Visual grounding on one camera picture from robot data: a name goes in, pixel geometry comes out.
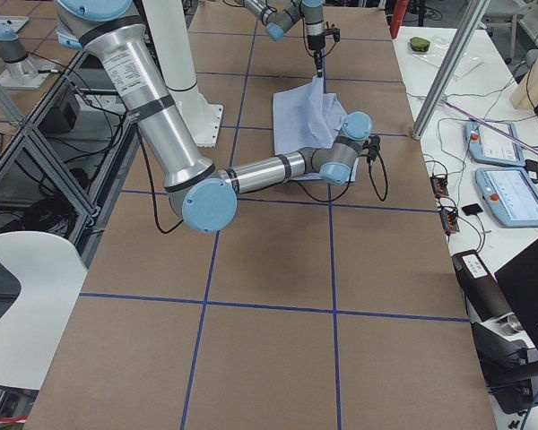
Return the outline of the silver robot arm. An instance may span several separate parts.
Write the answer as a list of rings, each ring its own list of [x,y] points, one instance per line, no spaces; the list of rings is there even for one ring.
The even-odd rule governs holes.
[[[172,210],[192,229],[216,232],[234,218],[238,198],[291,180],[347,188],[359,158],[381,160],[371,118],[345,112],[317,75],[278,95],[278,151],[245,165],[217,168],[202,153],[217,141],[223,108],[210,104],[195,75],[187,23],[178,1],[59,1],[60,44],[96,57],[152,149]]]
[[[314,61],[317,77],[324,77],[325,58],[340,41],[341,34],[338,27],[325,20],[323,1],[289,1],[282,10],[268,1],[237,0],[234,4],[254,14],[274,41],[282,39],[298,22],[303,22],[304,48]]]

